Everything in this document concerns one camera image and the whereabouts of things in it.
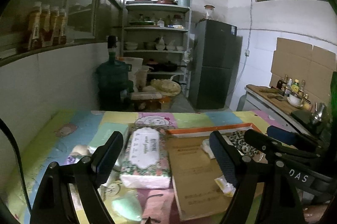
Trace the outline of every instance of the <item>cardboard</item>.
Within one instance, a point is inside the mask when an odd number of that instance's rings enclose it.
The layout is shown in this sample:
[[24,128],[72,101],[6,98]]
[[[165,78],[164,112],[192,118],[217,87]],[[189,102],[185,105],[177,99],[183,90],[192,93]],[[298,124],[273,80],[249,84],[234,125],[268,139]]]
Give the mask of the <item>cardboard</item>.
[[333,71],[336,71],[335,53],[300,41],[277,38],[269,85],[276,86],[285,74],[292,80],[304,79],[305,93],[311,103],[328,104]]
[[[232,198],[225,196],[214,181],[222,176],[220,167],[200,145],[214,130],[226,134],[249,128],[260,132],[253,123],[168,130],[168,134],[174,136],[167,139],[166,146],[180,220],[206,217],[228,208]],[[258,183],[255,197],[262,191],[263,183]]]

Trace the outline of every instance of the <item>leopard print fabric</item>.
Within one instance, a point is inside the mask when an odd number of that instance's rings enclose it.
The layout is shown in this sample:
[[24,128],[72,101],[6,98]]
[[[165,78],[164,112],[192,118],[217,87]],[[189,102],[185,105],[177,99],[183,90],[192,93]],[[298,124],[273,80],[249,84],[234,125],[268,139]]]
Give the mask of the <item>leopard print fabric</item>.
[[253,157],[260,152],[259,150],[255,149],[254,147],[250,146],[249,144],[245,142],[244,137],[243,137],[245,132],[246,130],[235,131],[227,135],[227,137],[229,138],[231,143],[233,143],[236,149],[240,150],[243,154],[249,157]]

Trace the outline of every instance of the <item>screw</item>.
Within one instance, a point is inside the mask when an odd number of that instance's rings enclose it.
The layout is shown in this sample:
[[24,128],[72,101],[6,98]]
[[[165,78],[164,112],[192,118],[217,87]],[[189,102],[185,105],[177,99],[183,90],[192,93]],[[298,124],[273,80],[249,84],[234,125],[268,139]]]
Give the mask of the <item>screw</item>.
[[282,161],[278,160],[278,161],[276,161],[276,165],[277,165],[278,167],[283,167],[283,166],[284,166],[284,163],[283,163]]
[[57,165],[57,162],[56,161],[53,161],[52,163],[49,164],[49,168],[50,169],[53,169],[55,166]]
[[250,162],[252,159],[251,159],[250,157],[248,157],[248,156],[243,156],[243,157],[242,157],[242,160],[243,160],[244,162]]
[[91,158],[90,158],[89,156],[85,156],[85,157],[83,157],[83,158],[81,159],[81,161],[82,161],[83,163],[88,163],[90,160],[91,160]]

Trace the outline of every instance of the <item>dark gray refrigerator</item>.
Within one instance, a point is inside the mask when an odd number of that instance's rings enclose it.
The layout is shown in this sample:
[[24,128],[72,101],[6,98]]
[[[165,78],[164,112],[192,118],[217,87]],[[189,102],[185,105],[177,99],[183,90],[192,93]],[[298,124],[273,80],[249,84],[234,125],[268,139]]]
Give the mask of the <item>dark gray refrigerator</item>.
[[237,27],[213,20],[195,28],[188,99],[195,109],[221,109],[238,59]]

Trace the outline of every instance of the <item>wooden cutting board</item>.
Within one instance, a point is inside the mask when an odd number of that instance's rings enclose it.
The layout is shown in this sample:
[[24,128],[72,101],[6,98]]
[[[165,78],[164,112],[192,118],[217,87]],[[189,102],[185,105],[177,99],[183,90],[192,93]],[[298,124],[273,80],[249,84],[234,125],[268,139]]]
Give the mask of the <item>wooden cutting board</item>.
[[266,89],[267,87],[265,86],[256,86],[256,85],[247,85],[246,88],[250,89],[251,91],[255,92],[256,94],[260,95],[262,98],[270,102],[272,105],[277,107],[279,110],[284,112],[287,115],[290,115],[291,112],[298,110],[298,108],[295,108],[291,106],[288,101],[279,101],[278,99],[270,99],[267,96],[272,94],[272,93],[267,93],[267,92],[260,92],[261,89]]

